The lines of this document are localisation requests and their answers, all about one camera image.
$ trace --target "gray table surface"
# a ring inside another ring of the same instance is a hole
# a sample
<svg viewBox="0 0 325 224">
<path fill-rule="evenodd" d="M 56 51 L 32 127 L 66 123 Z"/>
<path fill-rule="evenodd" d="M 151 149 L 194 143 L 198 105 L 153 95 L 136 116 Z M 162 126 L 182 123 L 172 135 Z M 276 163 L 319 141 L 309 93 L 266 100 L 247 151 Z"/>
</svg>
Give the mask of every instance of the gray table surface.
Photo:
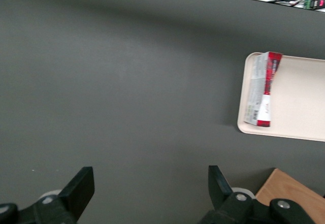
<svg viewBox="0 0 325 224">
<path fill-rule="evenodd" d="M 241 133 L 252 52 L 325 59 L 324 14 L 252 0 L 0 0 L 0 202 L 93 166 L 79 223 L 196 223 L 208 165 L 325 192 L 325 143 Z"/>
</svg>

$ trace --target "wooden board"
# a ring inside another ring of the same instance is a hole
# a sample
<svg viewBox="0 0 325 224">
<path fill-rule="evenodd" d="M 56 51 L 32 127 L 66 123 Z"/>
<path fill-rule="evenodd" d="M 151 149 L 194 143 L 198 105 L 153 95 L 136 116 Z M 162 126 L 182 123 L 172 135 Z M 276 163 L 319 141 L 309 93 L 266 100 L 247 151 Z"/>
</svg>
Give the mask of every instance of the wooden board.
<svg viewBox="0 0 325 224">
<path fill-rule="evenodd" d="M 325 199 L 279 169 L 272 172 L 256 198 L 267 206 L 276 198 L 293 200 L 304 208 L 315 223 L 325 223 Z"/>
</svg>

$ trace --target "metal bolt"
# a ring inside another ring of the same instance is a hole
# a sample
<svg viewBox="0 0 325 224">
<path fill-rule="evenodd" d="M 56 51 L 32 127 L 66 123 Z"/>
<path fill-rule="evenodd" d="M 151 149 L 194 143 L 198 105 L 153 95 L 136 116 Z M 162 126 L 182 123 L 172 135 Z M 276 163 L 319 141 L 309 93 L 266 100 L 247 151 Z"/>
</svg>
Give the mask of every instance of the metal bolt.
<svg viewBox="0 0 325 224">
<path fill-rule="evenodd" d="M 46 197 L 46 198 L 42 201 L 42 203 L 43 203 L 44 205 L 46 205 L 46 204 L 51 203 L 52 201 L 53 201 L 53 199 L 52 199 L 51 197 Z"/>
<path fill-rule="evenodd" d="M 244 196 L 243 194 L 237 194 L 236 199 L 239 201 L 245 201 L 245 200 L 247 200 L 247 197 Z"/>
<path fill-rule="evenodd" d="M 7 210 L 9 210 L 9 206 L 8 205 L 7 206 L 4 206 L 4 207 L 1 207 L 0 208 L 0 214 L 5 213 Z"/>
<path fill-rule="evenodd" d="M 289 209 L 290 208 L 290 204 L 286 201 L 283 200 L 279 200 L 278 201 L 278 206 L 280 206 L 283 209 Z"/>
</svg>

